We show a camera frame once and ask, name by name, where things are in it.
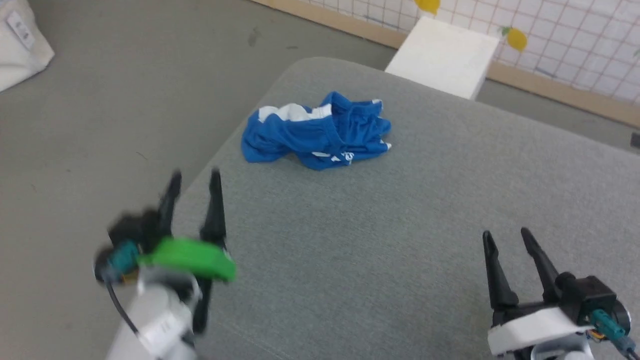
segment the white stripe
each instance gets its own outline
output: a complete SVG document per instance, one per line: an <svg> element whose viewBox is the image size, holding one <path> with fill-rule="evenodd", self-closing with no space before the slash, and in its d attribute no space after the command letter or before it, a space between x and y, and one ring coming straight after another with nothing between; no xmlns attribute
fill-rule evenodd
<svg viewBox="0 0 640 360"><path fill-rule="evenodd" d="M287 104L281 108L275 106L263 106L258 109L258 121L264 122L268 116L275 114L282 121L309 121L323 119L331 115L331 104L321 106L311 110L311 113L298 104Z"/></svg>
<svg viewBox="0 0 640 360"><path fill-rule="evenodd" d="M381 109L384 109L384 108L385 108L385 105L382 103L382 100L380 100L380 99L373 99L373 100L371 101L371 103L372 103L372 104L378 104L378 103L380 103L380 108L381 108Z"/></svg>
<svg viewBox="0 0 640 360"><path fill-rule="evenodd" d="M388 142L384 142L382 139L380 139L380 143L383 143L387 146L387 150L391 149L391 144Z"/></svg>

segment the black cable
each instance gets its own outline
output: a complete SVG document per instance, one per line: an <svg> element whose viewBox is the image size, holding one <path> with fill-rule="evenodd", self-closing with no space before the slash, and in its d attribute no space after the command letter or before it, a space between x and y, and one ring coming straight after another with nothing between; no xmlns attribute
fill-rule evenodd
<svg viewBox="0 0 640 360"><path fill-rule="evenodd" d="M133 331L133 334L135 336L138 336L138 333L139 333L138 328L135 325L133 325L133 322L129 318L129 315L127 315L127 312L124 311L124 309L122 308L122 305L120 305L120 302L118 301L118 297L116 297L116 293L115 291L113 291L113 285L111 285L111 281L105 281L104 285L107 287L107 291L109 292L109 296L111 297L111 301L113 301L113 305L115 305L116 310L118 310L118 313L120 314L124 322L127 323L131 331Z"/></svg>

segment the white bag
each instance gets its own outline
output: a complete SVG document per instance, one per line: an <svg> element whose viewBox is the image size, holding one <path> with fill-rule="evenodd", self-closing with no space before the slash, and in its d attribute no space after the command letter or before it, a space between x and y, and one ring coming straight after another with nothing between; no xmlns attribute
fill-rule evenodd
<svg viewBox="0 0 640 360"><path fill-rule="evenodd" d="M0 0L0 91L43 71L53 56L27 0Z"/></svg>

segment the white foam block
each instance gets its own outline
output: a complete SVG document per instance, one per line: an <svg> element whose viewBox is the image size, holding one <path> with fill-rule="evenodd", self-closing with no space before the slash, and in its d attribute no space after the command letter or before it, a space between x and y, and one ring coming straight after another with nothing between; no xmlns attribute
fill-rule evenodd
<svg viewBox="0 0 640 360"><path fill-rule="evenodd" d="M499 39L421 18L385 72L475 99Z"/></svg>

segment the gray fabric surface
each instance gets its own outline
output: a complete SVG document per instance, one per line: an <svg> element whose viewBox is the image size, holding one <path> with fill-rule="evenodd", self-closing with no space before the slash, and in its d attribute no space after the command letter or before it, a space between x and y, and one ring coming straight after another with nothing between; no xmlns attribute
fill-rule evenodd
<svg viewBox="0 0 640 360"><path fill-rule="evenodd" d="M214 289L205 354L489 359L485 229L521 300L542 292L527 226L560 271L599 276L640 316L640 158L340 60L296 63L259 105L332 90L383 99L388 154L324 172L293 156L248 164L242 125L179 201L174 233L197 234L220 167L238 278Z"/></svg>

